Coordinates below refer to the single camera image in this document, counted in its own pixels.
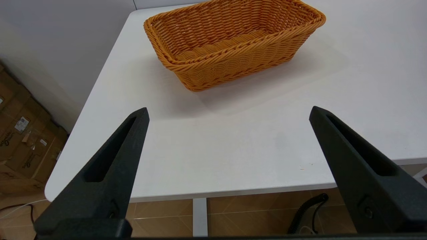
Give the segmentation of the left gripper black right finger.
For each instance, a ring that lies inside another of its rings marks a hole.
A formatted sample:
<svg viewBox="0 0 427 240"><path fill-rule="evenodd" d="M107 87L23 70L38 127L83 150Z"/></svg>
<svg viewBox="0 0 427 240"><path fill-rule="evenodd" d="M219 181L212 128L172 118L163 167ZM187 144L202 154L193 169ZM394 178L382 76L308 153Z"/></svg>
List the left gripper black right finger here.
<svg viewBox="0 0 427 240"><path fill-rule="evenodd" d="M359 233L426 233L426 187L330 111L309 121Z"/></svg>

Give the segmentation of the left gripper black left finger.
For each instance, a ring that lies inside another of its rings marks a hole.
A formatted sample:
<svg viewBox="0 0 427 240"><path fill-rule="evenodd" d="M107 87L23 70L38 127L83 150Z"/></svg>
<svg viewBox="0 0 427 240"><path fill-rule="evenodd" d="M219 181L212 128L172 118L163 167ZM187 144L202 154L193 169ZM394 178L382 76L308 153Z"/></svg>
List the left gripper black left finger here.
<svg viewBox="0 0 427 240"><path fill-rule="evenodd" d="M38 239L129 239L125 218L148 130L131 113L34 223Z"/></svg>

